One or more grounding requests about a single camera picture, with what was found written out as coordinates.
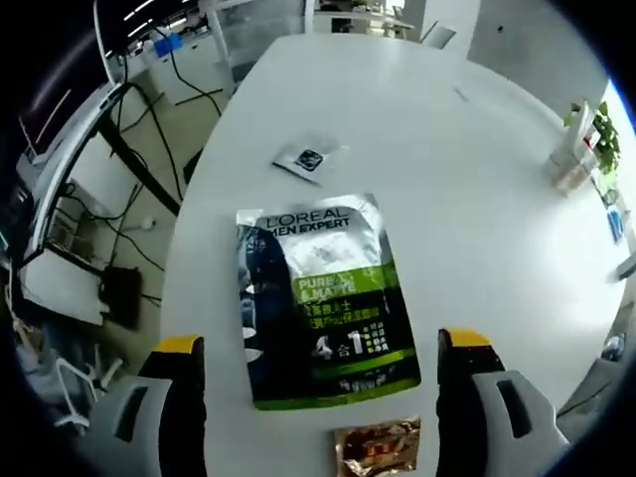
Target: potted plant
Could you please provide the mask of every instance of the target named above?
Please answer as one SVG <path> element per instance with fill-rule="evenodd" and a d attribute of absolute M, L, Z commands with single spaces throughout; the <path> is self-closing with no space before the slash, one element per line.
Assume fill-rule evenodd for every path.
<path fill-rule="evenodd" d="M 572 125 L 575 114 L 580 113 L 581 106 L 573 103 L 570 113 L 563 120 L 563 126 Z M 609 117 L 607 102 L 603 101 L 594 114 L 592 125 L 598 132 L 599 138 L 594 146 L 594 155 L 598 158 L 598 169 L 604 175 L 610 174 L 618 167 L 620 160 L 620 146 L 618 144 L 618 132 L 614 129 Z"/>

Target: green label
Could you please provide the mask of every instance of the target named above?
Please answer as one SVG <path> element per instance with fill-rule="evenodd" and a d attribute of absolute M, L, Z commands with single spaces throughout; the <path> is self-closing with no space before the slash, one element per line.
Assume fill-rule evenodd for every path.
<path fill-rule="evenodd" d="M 373 390 L 365 390 L 359 393 L 352 393 L 331 397 L 308 397 L 285 400 L 255 400 L 254 405 L 260 410 L 288 410 L 306 409 L 310 407 L 331 407 L 333 405 L 349 404 L 361 402 L 367 399 L 381 398 L 392 395 L 400 391 L 415 388 L 420 383 L 420 378 L 405 379 L 389 385 L 384 385 Z"/>
<path fill-rule="evenodd" d="M 294 294 L 300 304 L 383 290 L 398 286 L 393 263 L 349 271 L 307 276 L 294 280 Z"/>

